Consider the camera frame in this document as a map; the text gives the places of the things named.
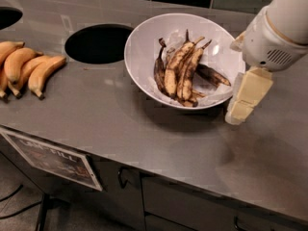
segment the cabinet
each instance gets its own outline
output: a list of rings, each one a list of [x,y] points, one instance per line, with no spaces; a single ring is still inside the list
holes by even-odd
[[[138,170],[88,155],[92,170],[104,188],[100,192],[31,167],[2,136],[0,137],[0,152],[44,193],[71,204],[81,202],[85,204],[85,208],[95,210],[98,215],[118,220],[136,230],[145,230],[141,180]],[[127,181],[125,188],[119,184],[119,171],[121,171],[122,181]]]
[[[252,213],[251,208],[243,208],[237,200],[232,200],[232,203],[237,203],[232,205],[230,199],[197,192],[189,186],[171,184],[161,177],[149,176],[144,172],[141,174],[139,168],[95,155],[88,155],[89,162],[103,186],[102,192],[31,167],[1,136],[0,152],[0,156],[3,154],[9,158],[19,172],[43,193],[72,204],[82,202],[85,208],[91,208],[99,215],[118,220],[136,230],[308,230],[288,220],[279,222],[264,213]],[[12,166],[0,167],[10,174]]]
[[[223,200],[155,177],[143,177],[144,210],[193,230],[296,231],[274,221],[252,215],[245,208],[233,208]]]

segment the banana piece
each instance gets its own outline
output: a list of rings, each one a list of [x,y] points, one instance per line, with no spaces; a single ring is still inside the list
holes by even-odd
[[[231,86],[231,83],[227,78],[207,65],[199,64],[196,73],[216,88],[219,87],[220,84]]]
[[[183,81],[183,90],[182,90],[182,99],[189,100],[192,97],[193,93],[193,76],[195,70],[199,64],[199,61],[203,55],[204,49],[211,43],[211,40],[208,41],[204,46],[196,49],[190,59],[190,63],[187,66],[186,71],[184,72],[184,81]]]
[[[48,59],[46,62],[40,64],[30,75],[28,81],[28,88],[39,99],[44,98],[42,90],[48,77],[58,68],[63,66],[66,62],[66,57],[56,56]]]
[[[17,49],[22,48],[25,42],[4,41],[0,42],[0,65],[7,59],[7,57]]]
[[[184,107],[197,107],[198,106],[198,101],[196,100],[196,97],[191,97],[189,100],[183,100],[176,98],[176,100],[183,105]]]
[[[196,98],[203,98],[203,97],[206,97],[206,94],[198,90],[192,89],[192,96],[195,96]]]
[[[6,94],[6,89],[8,85],[8,79],[4,72],[4,68],[0,68],[0,98],[7,100],[8,95]]]
[[[16,84],[20,78],[21,67],[29,60],[41,55],[43,55],[42,52],[31,48],[21,48],[12,52],[4,62],[4,70],[9,81]]]
[[[182,65],[182,69],[179,73],[179,82],[176,87],[176,94],[179,99],[183,99],[183,87],[184,87],[184,80],[185,80],[185,73],[186,69],[189,67],[191,61],[193,58],[193,53],[185,60],[183,61],[184,64]]]
[[[181,61],[190,54],[193,48],[202,40],[204,40],[204,37],[198,38],[195,42],[186,41],[167,63],[164,82],[167,95],[172,99],[176,97],[177,78]]]
[[[21,97],[20,90],[28,81],[31,73],[36,69],[39,64],[46,62],[50,58],[51,57],[49,56],[40,56],[37,58],[33,58],[21,67],[20,78],[18,82],[15,85],[13,85],[11,82],[8,83],[8,87],[15,97]]]
[[[164,61],[162,59],[162,54],[166,44],[162,38],[159,39],[160,44],[162,45],[158,58],[155,61],[154,65],[154,79],[157,85],[158,90],[161,93],[166,93],[164,78],[165,78],[165,66]]]
[[[167,53],[166,53],[166,65],[170,62],[171,60],[171,55],[172,53],[175,51],[175,48],[171,47],[168,49]]]

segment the cabinet handle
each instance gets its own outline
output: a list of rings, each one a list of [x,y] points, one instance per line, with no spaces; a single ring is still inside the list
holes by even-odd
[[[239,220],[238,217],[234,217],[234,227],[235,227],[235,229],[238,230],[238,231],[247,231],[247,230],[245,230],[245,229],[243,229],[243,228],[241,228],[241,227],[239,226],[238,220]]]
[[[124,169],[128,169],[128,168],[127,167],[121,167],[118,170],[118,173],[117,173],[117,180],[118,180],[118,183],[119,183],[119,185],[121,186],[122,189],[124,189],[126,187],[126,184],[128,182],[128,180],[125,180],[124,182],[122,181],[122,171]]]

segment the black hole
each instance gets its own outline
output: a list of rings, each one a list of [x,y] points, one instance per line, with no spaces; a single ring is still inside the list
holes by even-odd
[[[22,16],[22,11],[10,7],[0,7],[0,30],[10,27]]]
[[[67,40],[65,51],[72,59],[85,64],[121,61],[126,40],[132,31],[132,28],[114,24],[88,27]]]

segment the stainless steel counter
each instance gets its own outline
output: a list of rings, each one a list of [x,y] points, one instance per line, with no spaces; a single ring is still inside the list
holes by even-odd
[[[0,0],[23,17],[0,40],[24,40],[45,54],[90,25],[136,27],[162,13],[212,19],[233,36],[251,14],[139,0]],[[46,98],[28,90],[0,102],[0,124],[170,179],[308,221],[308,58],[274,74],[274,87],[241,126],[222,107],[183,112],[162,107],[132,82],[124,61],[82,64],[68,58]]]

